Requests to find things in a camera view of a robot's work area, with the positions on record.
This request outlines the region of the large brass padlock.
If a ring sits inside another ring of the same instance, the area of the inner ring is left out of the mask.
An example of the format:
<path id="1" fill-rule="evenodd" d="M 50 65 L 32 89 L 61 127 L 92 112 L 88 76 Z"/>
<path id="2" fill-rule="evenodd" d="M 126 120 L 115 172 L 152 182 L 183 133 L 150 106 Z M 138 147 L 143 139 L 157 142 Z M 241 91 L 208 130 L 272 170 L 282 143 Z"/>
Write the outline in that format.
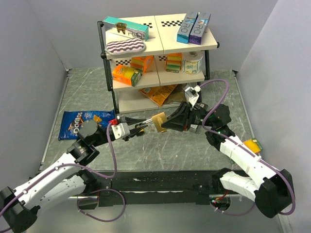
<path id="1" fill-rule="evenodd" d="M 164 112 L 152 116 L 150 119 L 145 121 L 145 124 L 153 123 L 158 133 L 166 132 L 167 129 L 162 126 L 163 123 L 167 122 L 167 117 Z"/>

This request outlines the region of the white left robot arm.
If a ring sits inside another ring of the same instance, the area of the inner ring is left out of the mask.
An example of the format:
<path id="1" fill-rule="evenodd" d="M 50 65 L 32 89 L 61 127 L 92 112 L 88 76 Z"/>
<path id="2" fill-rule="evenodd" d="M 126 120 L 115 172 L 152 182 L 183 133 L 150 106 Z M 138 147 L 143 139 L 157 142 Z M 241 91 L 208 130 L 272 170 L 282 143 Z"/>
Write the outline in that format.
<path id="1" fill-rule="evenodd" d="M 85 121 L 77 140 L 63 155 L 44 171 L 16 188 L 5 187 L 0 192 L 0 215 L 14 233 L 22 233 L 37 220 L 39 211 L 78 194 L 95 192 L 94 175 L 88 168 L 98 155 L 97 146 L 139 135 L 146 128 L 144 119 L 117 117 L 101 128 L 95 120 Z"/>

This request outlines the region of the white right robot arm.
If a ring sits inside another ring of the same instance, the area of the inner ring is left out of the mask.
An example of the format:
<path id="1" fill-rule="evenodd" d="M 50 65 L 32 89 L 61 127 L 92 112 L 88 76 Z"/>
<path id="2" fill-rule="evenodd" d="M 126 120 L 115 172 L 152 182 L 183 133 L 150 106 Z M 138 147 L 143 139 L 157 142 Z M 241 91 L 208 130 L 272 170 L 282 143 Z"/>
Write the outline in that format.
<path id="1" fill-rule="evenodd" d="M 212 178 L 213 190 L 217 193 L 233 191 L 247 197 L 268 218 L 286 215 L 285 208 L 295 207 L 291 174 L 285 169 L 274 168 L 252 152 L 229 129 L 230 122 L 230 111 L 226 105 L 219 104 L 207 111 L 201 104 L 192 107 L 183 101 L 161 126 L 182 132 L 191 125 L 202 125 L 209 144 L 245 172 L 242 176 L 228 168 L 219 170 Z"/>

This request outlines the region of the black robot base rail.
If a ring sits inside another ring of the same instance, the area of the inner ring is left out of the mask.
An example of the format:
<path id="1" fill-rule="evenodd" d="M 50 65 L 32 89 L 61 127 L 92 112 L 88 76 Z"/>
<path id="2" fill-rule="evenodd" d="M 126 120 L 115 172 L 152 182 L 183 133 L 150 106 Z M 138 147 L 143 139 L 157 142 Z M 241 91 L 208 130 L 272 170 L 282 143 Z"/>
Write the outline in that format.
<path id="1" fill-rule="evenodd" d="M 221 170 L 158 170 L 118 171 L 106 179 L 90 174 L 82 197 L 97 197 L 100 207 L 117 204 L 171 204 L 195 203 L 209 205 L 210 197 L 229 195 L 217 179 Z"/>

